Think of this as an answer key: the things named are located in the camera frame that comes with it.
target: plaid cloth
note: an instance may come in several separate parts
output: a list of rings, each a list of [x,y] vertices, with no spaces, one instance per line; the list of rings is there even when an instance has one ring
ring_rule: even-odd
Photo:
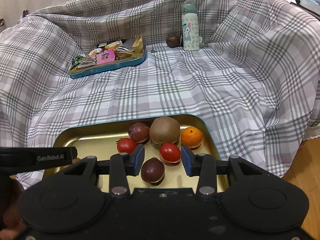
[[[199,51],[171,49],[181,4],[198,8]],[[194,114],[222,159],[282,176],[320,121],[320,23],[284,0],[72,0],[0,35],[1,146],[50,147],[70,127]],[[142,34],[147,59],[72,80],[73,57]],[[41,172],[20,174],[24,187]]]

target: kiwi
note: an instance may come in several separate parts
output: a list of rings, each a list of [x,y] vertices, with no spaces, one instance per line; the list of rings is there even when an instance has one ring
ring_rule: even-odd
[[[177,120],[163,116],[155,119],[150,127],[150,139],[156,144],[176,143],[180,138]]]

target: pink package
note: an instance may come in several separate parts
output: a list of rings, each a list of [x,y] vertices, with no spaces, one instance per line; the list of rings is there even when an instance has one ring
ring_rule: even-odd
[[[113,49],[106,49],[105,51],[98,54],[98,65],[105,64],[110,61],[114,61],[116,58],[115,52]]]

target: wooden floor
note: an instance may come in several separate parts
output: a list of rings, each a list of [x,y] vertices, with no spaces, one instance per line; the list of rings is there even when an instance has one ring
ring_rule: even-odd
[[[307,194],[310,206],[302,227],[314,239],[320,240],[320,138],[301,143],[283,178]]]

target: human hand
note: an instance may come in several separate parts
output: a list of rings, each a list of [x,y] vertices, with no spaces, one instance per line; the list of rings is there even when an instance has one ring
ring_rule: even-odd
[[[25,229],[17,207],[22,192],[17,180],[0,176],[0,240],[13,240]]]

